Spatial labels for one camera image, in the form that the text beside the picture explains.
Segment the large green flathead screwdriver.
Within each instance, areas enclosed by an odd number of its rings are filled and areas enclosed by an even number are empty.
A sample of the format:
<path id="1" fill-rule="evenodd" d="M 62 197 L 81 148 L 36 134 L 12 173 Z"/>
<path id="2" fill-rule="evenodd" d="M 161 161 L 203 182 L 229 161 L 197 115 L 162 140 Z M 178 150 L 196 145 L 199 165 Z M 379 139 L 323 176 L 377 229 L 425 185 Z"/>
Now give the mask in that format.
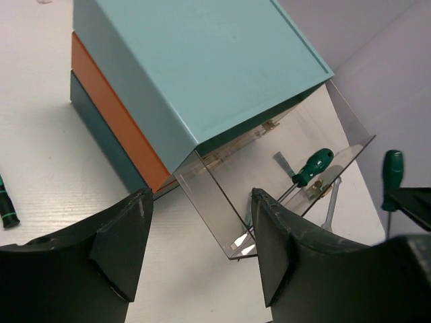
<path id="1" fill-rule="evenodd" d="M 390 238 L 392 213 L 397 210 L 393 199 L 389 196 L 391 189 L 398 189 L 401 186 L 404 175 L 403 152 L 396 149 L 388 150 L 385 153 L 382 168 L 383 180 L 383 203 L 381 209 L 387 212 L 386 240 Z"/>

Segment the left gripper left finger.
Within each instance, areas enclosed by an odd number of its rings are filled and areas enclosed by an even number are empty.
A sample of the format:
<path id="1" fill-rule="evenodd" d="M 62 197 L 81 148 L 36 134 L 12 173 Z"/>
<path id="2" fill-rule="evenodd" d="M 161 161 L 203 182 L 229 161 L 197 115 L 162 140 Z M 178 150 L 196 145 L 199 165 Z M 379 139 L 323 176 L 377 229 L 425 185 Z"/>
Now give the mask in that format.
<path id="1" fill-rule="evenodd" d="M 2 322 L 124 322 L 154 210 L 142 188 L 51 234 L 1 247 Z"/>

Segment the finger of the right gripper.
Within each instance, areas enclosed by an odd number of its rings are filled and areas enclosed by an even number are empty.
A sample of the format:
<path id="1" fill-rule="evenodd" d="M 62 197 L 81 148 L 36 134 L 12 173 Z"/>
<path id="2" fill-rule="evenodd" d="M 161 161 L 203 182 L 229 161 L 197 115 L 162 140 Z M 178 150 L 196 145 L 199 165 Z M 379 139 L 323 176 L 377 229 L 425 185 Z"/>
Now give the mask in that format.
<path id="1" fill-rule="evenodd" d="M 430 187 L 391 189 L 389 196 L 395 202 L 397 210 L 423 230 L 430 232 Z"/>

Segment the clear bottom drawer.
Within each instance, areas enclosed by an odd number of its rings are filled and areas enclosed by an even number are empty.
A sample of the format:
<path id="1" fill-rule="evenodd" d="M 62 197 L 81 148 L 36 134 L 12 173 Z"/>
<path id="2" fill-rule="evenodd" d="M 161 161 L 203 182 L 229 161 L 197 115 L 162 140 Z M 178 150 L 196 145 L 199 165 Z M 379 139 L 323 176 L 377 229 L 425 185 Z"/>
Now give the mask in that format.
<path id="1" fill-rule="evenodd" d="M 257 253 L 252 220 L 252 191 L 260 188 L 275 200 L 289 189 L 292 177 L 322 148 L 333 161 L 305 187 L 295 188 L 281 204 L 317 225 L 327 216 L 331 192 L 308 200 L 305 190 L 316 180 L 331 185 L 339 176 L 332 230 L 365 244 L 377 240 L 365 234 L 358 207 L 366 218 L 378 217 L 357 159 L 373 140 L 333 81 L 307 99 L 215 151 L 192 152 L 175 178 L 229 260 Z"/>

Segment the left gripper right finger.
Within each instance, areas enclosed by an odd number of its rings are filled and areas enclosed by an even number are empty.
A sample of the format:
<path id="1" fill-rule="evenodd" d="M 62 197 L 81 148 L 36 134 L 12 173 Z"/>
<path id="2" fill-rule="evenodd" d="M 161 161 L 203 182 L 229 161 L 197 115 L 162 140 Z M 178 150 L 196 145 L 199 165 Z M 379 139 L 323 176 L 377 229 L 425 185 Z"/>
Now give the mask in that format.
<path id="1" fill-rule="evenodd" d="M 263 189 L 252 215 L 274 322 L 429 322 L 430 236 L 366 246 L 289 211 Z"/>

